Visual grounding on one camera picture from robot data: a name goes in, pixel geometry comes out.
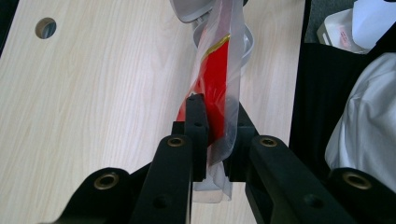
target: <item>white cloth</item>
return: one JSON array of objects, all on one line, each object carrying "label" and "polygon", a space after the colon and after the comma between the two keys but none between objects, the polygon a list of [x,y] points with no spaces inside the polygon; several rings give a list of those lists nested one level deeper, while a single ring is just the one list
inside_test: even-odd
[{"label": "white cloth", "polygon": [[361,73],[325,153],[331,169],[351,167],[396,192],[396,53]]}]

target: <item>wooden table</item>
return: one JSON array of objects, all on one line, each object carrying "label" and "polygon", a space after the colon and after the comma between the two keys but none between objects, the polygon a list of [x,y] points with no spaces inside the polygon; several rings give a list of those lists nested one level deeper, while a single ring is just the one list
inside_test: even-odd
[{"label": "wooden table", "polygon": [[[255,47],[241,102],[288,143],[304,0],[244,10]],[[48,39],[43,18],[57,24]],[[150,162],[190,85],[191,36],[168,1],[21,0],[0,60],[0,223],[53,221],[92,172]],[[195,203],[192,222],[254,223],[244,185]]]}]

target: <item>yellow stripe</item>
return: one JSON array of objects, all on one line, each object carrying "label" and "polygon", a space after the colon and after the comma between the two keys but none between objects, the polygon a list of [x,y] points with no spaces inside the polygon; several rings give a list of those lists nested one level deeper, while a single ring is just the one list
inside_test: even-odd
[{"label": "yellow stripe", "polygon": [[215,45],[213,45],[212,47],[210,47],[210,49],[208,49],[204,56],[202,57],[201,62],[211,53],[213,53],[214,51],[218,50],[225,42],[227,42],[230,39],[230,34],[227,34],[226,36],[224,36],[218,43],[216,43]]}]

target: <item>black fabric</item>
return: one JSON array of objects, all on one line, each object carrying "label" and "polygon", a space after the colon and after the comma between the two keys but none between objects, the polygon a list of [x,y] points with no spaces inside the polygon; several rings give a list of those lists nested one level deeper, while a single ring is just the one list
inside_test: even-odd
[{"label": "black fabric", "polygon": [[0,0],[0,57],[6,44],[8,31],[19,0]]},{"label": "black fabric", "polygon": [[356,80],[370,62],[390,51],[396,51],[396,23],[368,55],[302,44],[290,148],[318,178],[330,171],[324,152]]}]

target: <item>gray carpet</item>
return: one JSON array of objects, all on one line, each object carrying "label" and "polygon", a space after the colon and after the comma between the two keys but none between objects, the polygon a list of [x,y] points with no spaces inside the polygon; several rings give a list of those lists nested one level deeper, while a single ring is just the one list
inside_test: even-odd
[{"label": "gray carpet", "polygon": [[312,0],[311,10],[304,37],[305,43],[318,43],[317,30],[326,17],[349,8],[355,0]]}]

